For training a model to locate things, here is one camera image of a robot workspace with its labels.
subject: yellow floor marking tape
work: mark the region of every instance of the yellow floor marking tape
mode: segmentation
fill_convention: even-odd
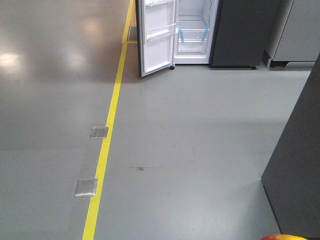
[[[130,2],[130,6],[129,6],[129,15],[130,15],[129,21],[126,22],[126,26],[125,26],[123,37],[122,37],[122,43],[123,44],[124,43],[126,43],[126,44],[137,44],[138,43],[138,41],[128,41],[127,40],[127,36],[128,36],[128,33],[129,33],[129,27],[137,25],[135,1],[131,1],[131,2]]]
[[[107,170],[107,161],[110,151],[111,138],[114,131],[114,123],[116,118],[117,106],[119,101],[122,77],[125,68],[125,61],[128,49],[127,36],[129,32],[129,21],[131,19],[132,9],[134,6],[134,0],[130,0],[128,13],[125,21],[125,28],[122,36],[122,49],[121,55],[118,65],[118,70],[116,73],[116,79],[114,84],[114,89],[112,93],[111,103],[109,107],[109,113],[106,120],[106,126],[109,128],[106,139],[102,141],[98,166],[95,173],[95,178],[98,179],[98,186],[96,189],[96,195],[90,199],[89,209],[86,216],[85,227],[83,231],[82,240],[94,240],[97,220],[98,220],[98,212],[99,205],[101,200],[102,189],[104,185],[105,174]]]

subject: white appliance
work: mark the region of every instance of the white appliance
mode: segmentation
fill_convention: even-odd
[[[136,0],[140,76],[208,64],[219,0]]]

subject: blue clip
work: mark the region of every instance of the blue clip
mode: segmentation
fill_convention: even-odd
[[[205,31],[204,31],[204,33],[203,33],[203,36],[202,36],[201,41],[204,41],[205,38],[207,37],[208,32],[209,32],[209,28],[210,28],[210,19],[209,19],[208,24],[205,26]]]
[[[177,25],[178,25],[178,29],[179,29],[179,33],[180,33],[181,43],[184,43],[184,42],[185,42],[185,38],[184,38],[183,29],[182,29],[182,27],[179,25],[179,23],[178,23]]]

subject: open refrigerator door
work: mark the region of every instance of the open refrigerator door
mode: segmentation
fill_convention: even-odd
[[[178,0],[136,0],[141,77],[174,66]]]

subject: gray floor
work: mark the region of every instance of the gray floor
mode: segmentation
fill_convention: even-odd
[[[129,0],[0,3],[0,239],[79,240]]]
[[[0,3],[0,239],[79,240],[128,0]],[[96,237],[279,232],[261,174],[308,71],[181,66],[137,77],[128,48]]]
[[[130,45],[95,239],[279,233],[260,180],[309,72],[137,68]]]

